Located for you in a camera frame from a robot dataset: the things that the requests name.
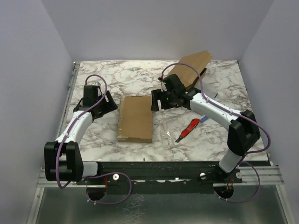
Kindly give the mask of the red black utility knife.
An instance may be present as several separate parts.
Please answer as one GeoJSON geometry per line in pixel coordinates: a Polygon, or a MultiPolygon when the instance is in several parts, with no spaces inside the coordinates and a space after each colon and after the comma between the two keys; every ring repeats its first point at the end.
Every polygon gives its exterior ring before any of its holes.
{"type": "Polygon", "coordinates": [[[183,138],[185,138],[194,128],[197,127],[197,125],[200,123],[200,119],[192,119],[190,124],[185,128],[180,136],[176,139],[175,142],[180,142],[183,138]]]}

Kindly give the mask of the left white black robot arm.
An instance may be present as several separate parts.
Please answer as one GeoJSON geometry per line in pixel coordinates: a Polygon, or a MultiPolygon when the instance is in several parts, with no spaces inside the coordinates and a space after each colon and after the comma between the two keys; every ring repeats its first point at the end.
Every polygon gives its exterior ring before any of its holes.
{"type": "Polygon", "coordinates": [[[82,178],[98,184],[103,172],[96,162],[83,161],[80,142],[94,120],[118,108],[109,91],[96,85],[86,85],[83,97],[73,109],[73,116],[63,133],[44,146],[45,176],[48,181],[78,182],[82,178]]]}

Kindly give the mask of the taped brown cardboard box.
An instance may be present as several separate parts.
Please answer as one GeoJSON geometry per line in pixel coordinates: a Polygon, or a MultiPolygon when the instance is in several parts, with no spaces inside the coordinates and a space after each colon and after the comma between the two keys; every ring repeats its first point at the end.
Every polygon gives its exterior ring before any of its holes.
{"type": "Polygon", "coordinates": [[[118,142],[152,143],[151,96],[122,96],[116,139],[118,142]]]}

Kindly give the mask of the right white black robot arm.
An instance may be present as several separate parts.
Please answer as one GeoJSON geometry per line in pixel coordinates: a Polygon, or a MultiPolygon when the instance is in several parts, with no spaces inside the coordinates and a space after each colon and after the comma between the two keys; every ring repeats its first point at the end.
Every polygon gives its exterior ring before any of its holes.
{"type": "Polygon", "coordinates": [[[231,171],[243,160],[246,153],[260,139],[260,131],[254,113],[231,109],[202,94],[193,87],[185,87],[176,74],[159,79],[164,89],[152,90],[151,110],[168,110],[184,107],[197,114],[208,116],[228,131],[228,151],[220,160],[215,170],[215,179],[226,182],[231,178],[231,171]]]}

